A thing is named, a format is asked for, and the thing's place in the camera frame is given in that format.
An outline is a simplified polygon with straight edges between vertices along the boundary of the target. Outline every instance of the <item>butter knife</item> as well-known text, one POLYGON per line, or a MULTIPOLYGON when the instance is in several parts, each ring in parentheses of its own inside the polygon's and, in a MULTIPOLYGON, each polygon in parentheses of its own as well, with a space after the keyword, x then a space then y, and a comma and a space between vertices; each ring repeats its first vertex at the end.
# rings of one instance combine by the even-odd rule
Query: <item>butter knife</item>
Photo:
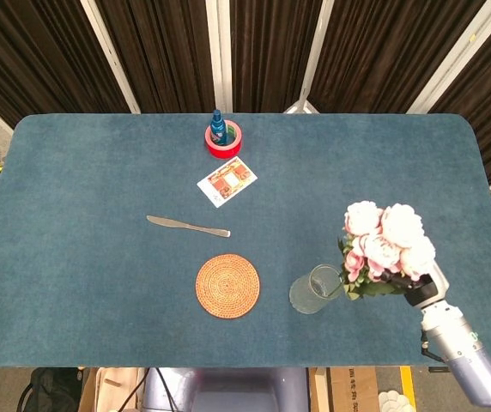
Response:
POLYGON ((165 227, 177 227, 180 229, 197 230, 198 232, 211 233, 214 234, 215 236, 221 236, 222 238, 230 237, 230 231, 227 229, 213 229, 210 227, 196 226, 196 225, 191 225, 189 223, 184 223, 183 221, 175 221, 173 219, 167 219, 166 217, 159 217, 159 216, 147 215, 146 218, 149 220, 150 223, 154 223, 155 225, 160 225, 165 227))

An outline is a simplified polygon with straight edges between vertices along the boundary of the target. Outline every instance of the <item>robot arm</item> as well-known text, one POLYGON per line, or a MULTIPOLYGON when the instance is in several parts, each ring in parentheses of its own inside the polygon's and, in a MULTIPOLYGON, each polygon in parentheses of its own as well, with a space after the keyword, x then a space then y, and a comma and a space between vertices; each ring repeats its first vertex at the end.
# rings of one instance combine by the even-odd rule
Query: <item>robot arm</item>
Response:
POLYGON ((431 273, 411 285, 406 300, 421 309, 421 329, 476 406, 491 407, 491 358, 461 311, 445 301, 449 283, 434 263, 431 273))

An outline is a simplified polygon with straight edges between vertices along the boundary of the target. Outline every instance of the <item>round rattan coaster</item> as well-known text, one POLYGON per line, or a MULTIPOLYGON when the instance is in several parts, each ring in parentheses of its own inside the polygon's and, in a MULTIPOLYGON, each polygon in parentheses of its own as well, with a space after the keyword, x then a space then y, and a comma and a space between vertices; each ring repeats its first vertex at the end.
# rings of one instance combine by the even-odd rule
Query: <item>round rattan coaster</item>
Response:
POLYGON ((197 299, 218 318, 233 319, 248 313, 257 302, 259 289, 257 271, 239 255, 215 256, 197 274, 197 299))

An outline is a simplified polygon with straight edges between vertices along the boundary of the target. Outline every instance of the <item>red tape roll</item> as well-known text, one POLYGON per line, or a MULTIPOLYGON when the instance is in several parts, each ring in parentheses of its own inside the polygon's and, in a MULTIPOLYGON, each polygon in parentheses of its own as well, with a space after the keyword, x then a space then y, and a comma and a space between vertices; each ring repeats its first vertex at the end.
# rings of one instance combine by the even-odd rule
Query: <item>red tape roll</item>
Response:
POLYGON ((227 146, 219 146, 211 141, 211 129, 205 130, 205 144, 208 147, 209 152, 217 159, 230 159, 238 154, 242 148, 242 129, 230 120, 225 120, 227 124, 228 135, 234 135, 234 141, 227 146))

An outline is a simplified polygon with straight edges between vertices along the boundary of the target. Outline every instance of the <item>blue bottle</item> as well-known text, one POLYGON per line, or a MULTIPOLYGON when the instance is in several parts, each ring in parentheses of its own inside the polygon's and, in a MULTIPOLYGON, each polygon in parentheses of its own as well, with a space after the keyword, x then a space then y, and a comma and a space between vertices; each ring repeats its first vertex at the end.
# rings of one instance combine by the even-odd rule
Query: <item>blue bottle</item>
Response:
POLYGON ((211 140, 219 146, 225 146, 227 144, 227 125, 222 119, 220 110, 213 111, 213 118, 211 119, 211 140))

